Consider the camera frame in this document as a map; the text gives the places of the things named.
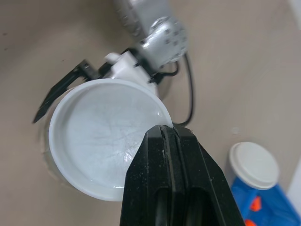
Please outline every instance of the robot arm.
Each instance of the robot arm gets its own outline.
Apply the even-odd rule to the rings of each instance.
[[[153,71],[186,53],[186,31],[172,16],[167,0],[115,0],[114,4],[122,24],[137,41],[134,48]]]

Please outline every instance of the beige floor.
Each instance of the beige floor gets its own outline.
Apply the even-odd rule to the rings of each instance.
[[[0,2],[0,225],[118,225],[120,203],[56,183],[42,161],[33,116],[49,88],[82,59],[94,66],[131,43],[110,0]],[[288,188],[299,160],[301,39],[283,0],[171,0],[189,32],[196,114],[189,128],[229,176],[238,141],[272,151]],[[184,73],[164,100],[188,109]]]

